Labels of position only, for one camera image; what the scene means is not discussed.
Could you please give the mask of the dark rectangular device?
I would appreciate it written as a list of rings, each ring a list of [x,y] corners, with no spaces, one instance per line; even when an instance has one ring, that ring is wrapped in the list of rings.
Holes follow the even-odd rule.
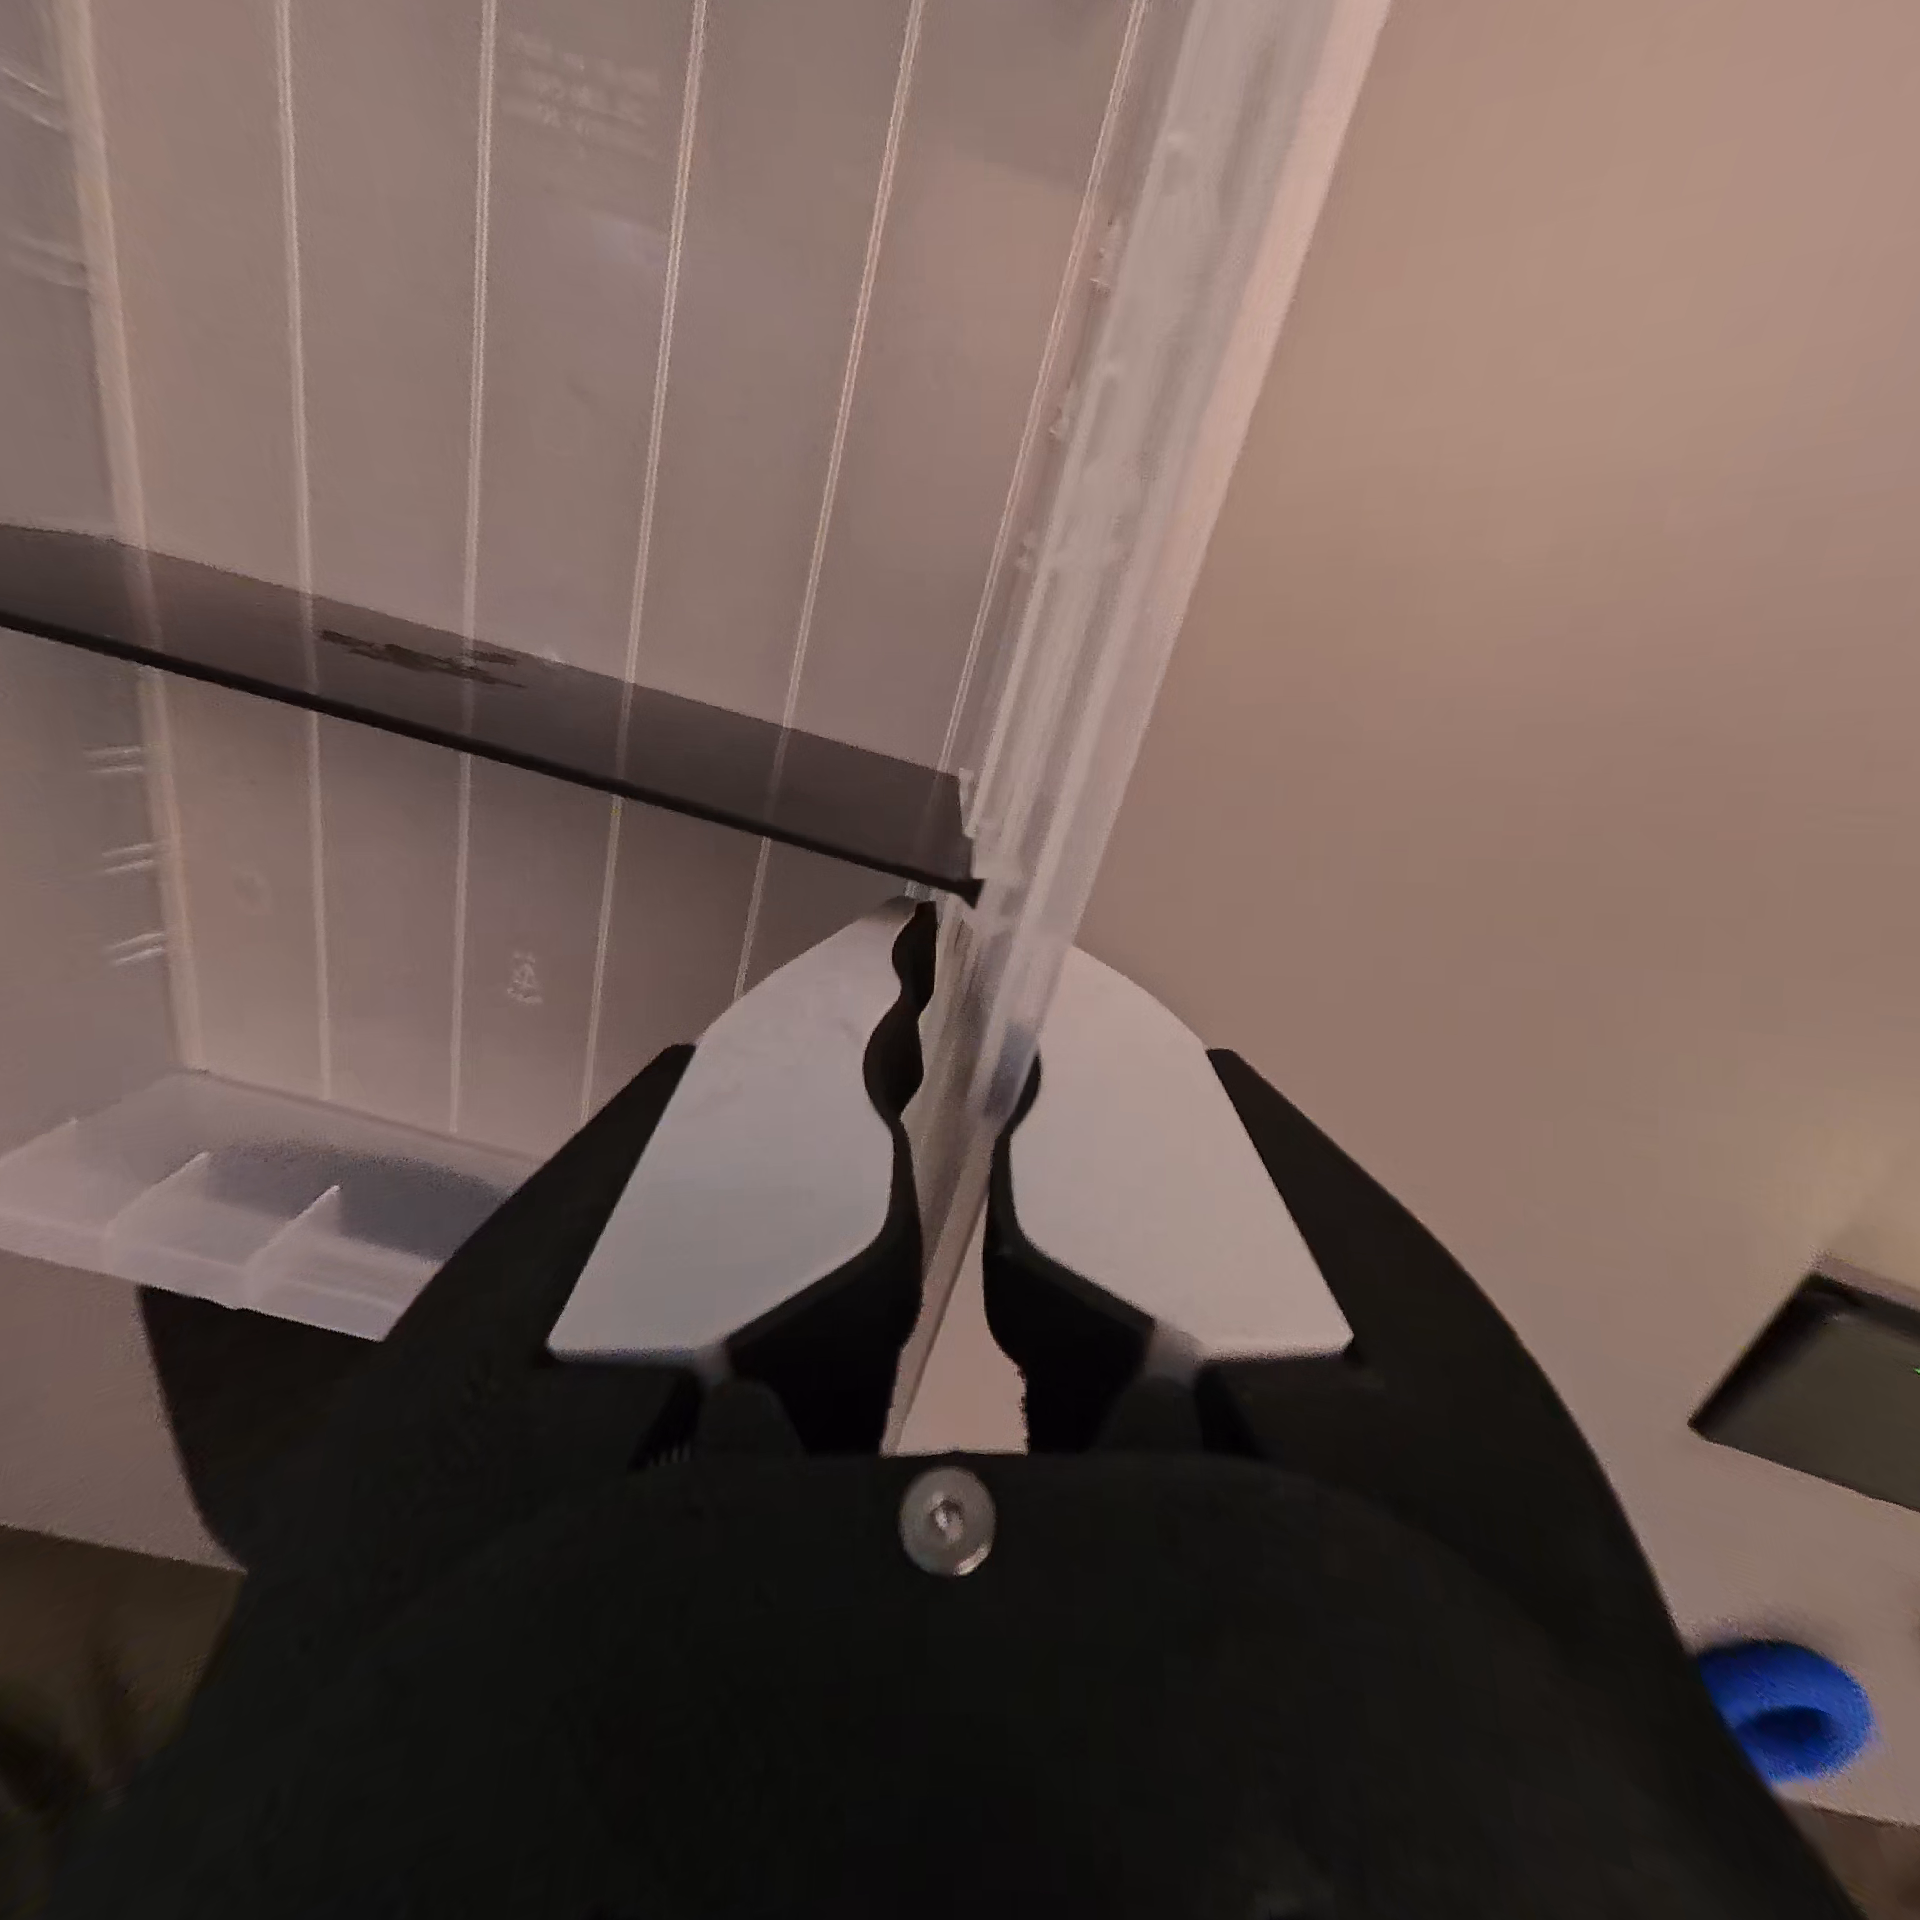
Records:
[[[1705,1443],[1918,1509],[1918,1294],[1847,1262],[1807,1271],[1689,1428]]]

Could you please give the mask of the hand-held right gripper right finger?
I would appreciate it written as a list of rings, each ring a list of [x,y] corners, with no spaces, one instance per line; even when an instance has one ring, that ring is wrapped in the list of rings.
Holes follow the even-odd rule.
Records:
[[[1353,1344],[1206,1044],[1084,950],[993,1151],[980,1289],[1031,1453],[1092,1448],[1139,1381]]]

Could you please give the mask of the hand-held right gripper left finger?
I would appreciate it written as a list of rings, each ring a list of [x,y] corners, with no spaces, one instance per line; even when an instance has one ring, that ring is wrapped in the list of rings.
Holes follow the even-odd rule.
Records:
[[[761,1384],[805,1451],[881,1451],[924,1299],[906,1112],[938,929],[932,903],[884,903],[707,1028],[546,1339],[553,1360]]]

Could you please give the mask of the clear plastic divided bin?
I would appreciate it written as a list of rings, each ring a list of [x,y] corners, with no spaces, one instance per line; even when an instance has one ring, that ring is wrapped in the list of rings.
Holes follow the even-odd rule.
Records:
[[[4,5],[9,1253],[371,1302],[939,905],[929,1305],[1387,5]]]

